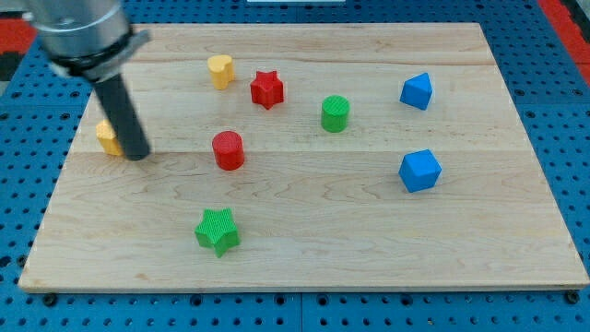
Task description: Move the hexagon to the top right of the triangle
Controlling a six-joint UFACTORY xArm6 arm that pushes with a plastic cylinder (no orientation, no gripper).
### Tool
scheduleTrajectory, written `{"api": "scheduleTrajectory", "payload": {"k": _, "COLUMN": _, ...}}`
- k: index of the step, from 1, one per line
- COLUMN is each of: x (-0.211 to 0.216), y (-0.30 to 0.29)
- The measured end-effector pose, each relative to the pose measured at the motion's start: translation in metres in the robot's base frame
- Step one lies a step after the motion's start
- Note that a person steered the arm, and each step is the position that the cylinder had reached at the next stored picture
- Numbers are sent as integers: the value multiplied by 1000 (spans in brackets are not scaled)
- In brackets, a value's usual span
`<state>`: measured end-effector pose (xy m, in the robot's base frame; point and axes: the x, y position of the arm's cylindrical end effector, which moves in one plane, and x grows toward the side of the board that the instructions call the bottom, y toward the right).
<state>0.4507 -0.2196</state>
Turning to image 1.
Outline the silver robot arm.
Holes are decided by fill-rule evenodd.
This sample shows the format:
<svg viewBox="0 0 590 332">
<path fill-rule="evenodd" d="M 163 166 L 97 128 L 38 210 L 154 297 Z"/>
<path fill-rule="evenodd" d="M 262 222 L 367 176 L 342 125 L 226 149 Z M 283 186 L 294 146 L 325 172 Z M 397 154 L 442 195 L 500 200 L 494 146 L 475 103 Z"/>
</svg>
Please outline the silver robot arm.
<svg viewBox="0 0 590 332">
<path fill-rule="evenodd" d="M 120 0 L 24 0 L 23 5 L 23 18 L 61 76 L 105 81 L 151 40 L 148 30 L 134 31 Z"/>
</svg>

